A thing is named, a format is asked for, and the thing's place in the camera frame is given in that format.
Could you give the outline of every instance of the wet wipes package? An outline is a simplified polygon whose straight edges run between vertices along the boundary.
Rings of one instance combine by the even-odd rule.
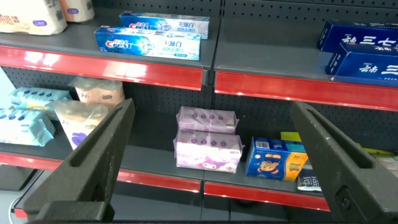
[[[10,93],[8,98],[16,109],[42,110],[50,119],[57,121],[55,111],[46,104],[54,100],[70,100],[71,96],[66,90],[22,86]]]
[[[373,84],[373,80],[383,80],[383,84],[398,84],[398,49],[392,47],[340,44],[332,56],[326,73],[341,77],[355,77],[356,82]]]
[[[102,52],[199,60],[200,34],[101,26],[95,36]]]
[[[243,146],[238,135],[179,130],[174,148],[177,167],[235,173]]]
[[[182,16],[147,12],[124,12],[120,15],[123,27],[201,34],[207,40],[209,17]]]
[[[45,146],[55,132],[43,111],[0,110],[0,126],[0,142],[10,144]]]
[[[398,24],[327,21],[318,48],[335,53],[341,42],[395,47],[398,43]]]

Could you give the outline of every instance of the blue toothpaste box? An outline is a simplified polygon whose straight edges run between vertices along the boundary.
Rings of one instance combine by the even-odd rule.
[[[340,42],[395,47],[398,24],[327,21],[318,42],[321,51],[335,53]]]
[[[200,34],[101,26],[95,36],[102,52],[199,60]]]
[[[375,79],[385,80],[386,83],[395,86],[398,84],[396,82],[398,81],[398,50],[392,47],[342,43],[326,67],[326,73],[363,78],[358,79],[357,82],[365,84],[373,84],[372,80]]]
[[[124,12],[120,15],[123,27],[201,34],[207,40],[209,17],[181,16],[146,12]]]
[[[254,137],[246,161],[246,175],[294,181],[307,159],[300,142]]]

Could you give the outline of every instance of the white product package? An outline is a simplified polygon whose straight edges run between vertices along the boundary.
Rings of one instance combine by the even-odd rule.
[[[0,32],[52,35],[66,27],[58,0],[0,1]]]
[[[110,110],[126,99],[121,81],[76,77],[69,85],[76,88],[81,102],[101,103]]]
[[[182,106],[177,114],[177,123],[181,130],[234,134],[238,121],[234,111]]]
[[[109,111],[101,104],[75,100],[56,100],[47,106],[57,113],[73,150],[99,125]]]
[[[68,22],[85,22],[94,18],[91,0],[59,0]]]
[[[235,173],[243,145],[238,135],[179,130],[177,167]]]

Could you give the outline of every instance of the purple tissue pack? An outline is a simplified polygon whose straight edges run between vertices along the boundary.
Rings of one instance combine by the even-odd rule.
[[[178,128],[181,130],[234,134],[238,121],[234,111],[182,106],[177,114]]]
[[[174,148],[177,167],[235,173],[243,145],[238,135],[179,130]]]

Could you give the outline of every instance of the toothpaste box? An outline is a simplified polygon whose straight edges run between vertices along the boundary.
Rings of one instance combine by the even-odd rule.
[[[335,53],[340,42],[395,47],[398,24],[327,21],[318,42],[321,51]]]
[[[385,80],[398,84],[398,50],[392,47],[359,44],[340,44],[332,56],[326,73],[329,75],[359,78],[360,83]]]
[[[120,15],[123,27],[201,34],[207,40],[209,17],[181,16],[146,12],[124,12]]]
[[[200,34],[101,26],[95,36],[103,52],[199,60]]]

